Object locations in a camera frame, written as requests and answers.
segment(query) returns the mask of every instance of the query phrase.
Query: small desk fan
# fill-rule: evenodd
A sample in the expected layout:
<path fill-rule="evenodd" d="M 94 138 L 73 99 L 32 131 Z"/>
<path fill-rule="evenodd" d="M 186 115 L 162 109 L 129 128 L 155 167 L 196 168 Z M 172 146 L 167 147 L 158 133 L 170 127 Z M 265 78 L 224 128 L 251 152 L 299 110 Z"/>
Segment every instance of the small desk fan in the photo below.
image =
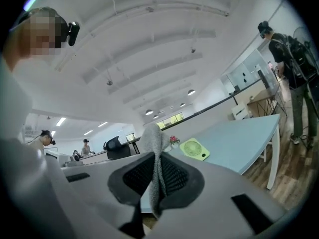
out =
<path fill-rule="evenodd" d="M 183 142 L 179 147 L 185 156 L 195 158 L 200 161 L 205 160 L 210 155 L 209 151 L 195 138 L 191 138 L 186 142 Z"/>

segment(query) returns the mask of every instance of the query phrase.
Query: office room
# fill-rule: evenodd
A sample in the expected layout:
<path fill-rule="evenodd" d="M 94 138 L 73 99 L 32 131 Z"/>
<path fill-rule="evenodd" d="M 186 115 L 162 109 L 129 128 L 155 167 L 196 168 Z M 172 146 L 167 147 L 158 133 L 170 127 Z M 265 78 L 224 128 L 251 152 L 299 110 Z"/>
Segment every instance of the office room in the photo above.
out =
<path fill-rule="evenodd" d="M 21 4 L 0 170 L 30 234 L 292 232 L 318 175 L 319 61 L 290 0 Z"/>

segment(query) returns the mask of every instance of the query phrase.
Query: potted plant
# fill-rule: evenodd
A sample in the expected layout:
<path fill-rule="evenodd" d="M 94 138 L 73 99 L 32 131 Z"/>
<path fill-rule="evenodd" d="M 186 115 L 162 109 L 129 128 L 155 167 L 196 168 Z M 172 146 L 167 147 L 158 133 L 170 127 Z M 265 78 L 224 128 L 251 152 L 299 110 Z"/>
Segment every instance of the potted plant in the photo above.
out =
<path fill-rule="evenodd" d="M 170 141 L 170 144 L 172 145 L 172 147 L 173 147 L 174 149 L 178 148 L 179 143 L 180 143 L 180 140 L 177 139 L 176 136 L 172 135 L 172 136 L 170 137 L 169 141 Z"/>

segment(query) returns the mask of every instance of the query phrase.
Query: desk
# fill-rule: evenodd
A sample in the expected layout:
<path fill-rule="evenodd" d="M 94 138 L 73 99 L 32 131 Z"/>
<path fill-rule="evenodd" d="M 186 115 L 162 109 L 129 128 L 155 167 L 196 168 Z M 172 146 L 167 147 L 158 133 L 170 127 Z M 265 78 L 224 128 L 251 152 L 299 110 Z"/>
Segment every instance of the desk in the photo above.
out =
<path fill-rule="evenodd" d="M 253 100 L 247 104 L 248 108 L 255 117 L 273 114 L 276 105 L 278 105 L 287 116 L 284 103 L 280 97 L 280 94 L 278 93 L 279 87 L 280 85 L 278 84 L 273 89 L 268 88 L 262 90 L 257 96 L 254 97 Z"/>
<path fill-rule="evenodd" d="M 257 160 L 272 140 L 273 157 L 267 185 L 267 189 L 271 189 L 279 162 L 279 119 L 280 115 L 272 115 L 221 122 L 193 137 L 210 151 L 204 162 L 229 168 L 239 174 L 243 174 Z M 183 152 L 178 148 L 169 154 L 178 158 Z M 148 190 L 142 196 L 141 209 L 143 213 L 151 212 Z"/>

